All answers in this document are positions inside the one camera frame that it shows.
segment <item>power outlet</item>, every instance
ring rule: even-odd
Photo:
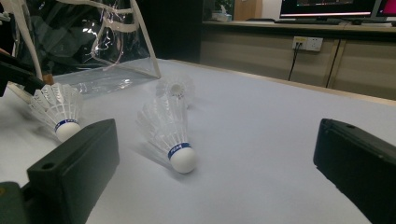
[[[323,38],[308,37],[306,40],[306,50],[320,51]]]
[[[295,36],[293,39],[293,45],[291,46],[292,49],[296,49],[298,44],[301,44],[299,49],[306,49],[306,42],[308,37],[305,36]]]

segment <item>white tabletop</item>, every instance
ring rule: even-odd
[[[395,102],[184,63],[160,68],[194,81],[188,135],[197,168],[180,175],[141,152],[148,144],[136,113],[157,80],[86,95],[82,126],[114,118],[120,142],[120,166],[87,223],[369,223],[312,162],[318,126],[337,119],[396,145]],[[29,112],[12,91],[0,98],[0,182],[26,184],[25,170],[59,145]]]

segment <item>computer screen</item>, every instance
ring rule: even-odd
[[[377,17],[396,17],[396,0],[382,0]]]
[[[375,0],[282,0],[279,18],[367,18],[374,5]]]

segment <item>blue band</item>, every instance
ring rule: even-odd
[[[78,124],[78,122],[75,119],[64,119],[61,122],[59,122],[56,126],[55,126],[55,132],[56,130],[58,130],[59,127],[61,127],[61,125],[64,125],[66,123],[76,123]]]
[[[185,147],[191,147],[190,143],[180,143],[172,147],[172,149],[168,152],[168,159],[170,160],[173,154]]]

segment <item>shuttlecock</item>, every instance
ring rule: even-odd
[[[195,87],[192,79],[185,74],[168,74],[158,81],[157,97],[176,97],[177,99],[184,99],[186,106],[192,102],[195,94]]]
[[[82,104],[82,95],[76,88],[55,83],[36,90],[29,106],[33,115],[54,128],[58,139],[64,142],[81,130],[78,119]]]
[[[196,165],[196,154],[187,137],[187,113],[183,100],[156,98],[137,114],[137,124],[143,135],[163,155],[172,167],[186,174]]]

